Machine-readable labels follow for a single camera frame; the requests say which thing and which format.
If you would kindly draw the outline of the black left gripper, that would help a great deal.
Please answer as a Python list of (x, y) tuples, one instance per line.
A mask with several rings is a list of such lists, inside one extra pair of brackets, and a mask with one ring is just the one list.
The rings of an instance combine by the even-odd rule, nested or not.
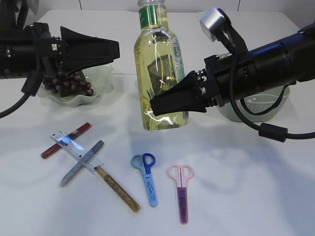
[(27, 65), (25, 76), (36, 70), (37, 58), (44, 76), (62, 74), (66, 77), (120, 58), (117, 41), (83, 35), (66, 27), (60, 27), (62, 39), (53, 37), (47, 23), (33, 23), (26, 26), (25, 31), (31, 40), (27, 49), (29, 55), (24, 59)]

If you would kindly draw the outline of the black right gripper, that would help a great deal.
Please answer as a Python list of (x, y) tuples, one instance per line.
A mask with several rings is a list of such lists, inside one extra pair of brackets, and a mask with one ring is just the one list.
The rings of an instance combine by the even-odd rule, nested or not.
[[(205, 113), (207, 107), (222, 107), (230, 102), (229, 81), (234, 56), (219, 59), (213, 55), (204, 59), (202, 71), (191, 71), (177, 85), (150, 100), (154, 115), (175, 112)], [(236, 61), (234, 98), (246, 97), (246, 56), (239, 55)]]

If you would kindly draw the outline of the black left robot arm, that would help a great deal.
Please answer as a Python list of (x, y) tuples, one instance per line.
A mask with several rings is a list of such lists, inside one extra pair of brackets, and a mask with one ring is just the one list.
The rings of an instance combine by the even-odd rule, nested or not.
[(37, 0), (0, 2), (0, 77), (26, 77), (39, 70), (45, 77), (70, 75), (112, 63), (120, 57), (117, 41), (91, 37), (60, 27), (53, 37), (47, 23), (26, 25), (28, 13), (37, 14)]

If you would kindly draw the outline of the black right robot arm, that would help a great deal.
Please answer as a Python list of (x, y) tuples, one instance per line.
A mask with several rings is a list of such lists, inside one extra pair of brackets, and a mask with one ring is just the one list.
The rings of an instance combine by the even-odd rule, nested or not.
[[(208, 107), (229, 103), (232, 56), (204, 59), (205, 68), (191, 71), (176, 86), (155, 96), (150, 104), (154, 115), (174, 112), (206, 112)], [(315, 26), (247, 51), (238, 56), (233, 80), (236, 100), (315, 78)]]

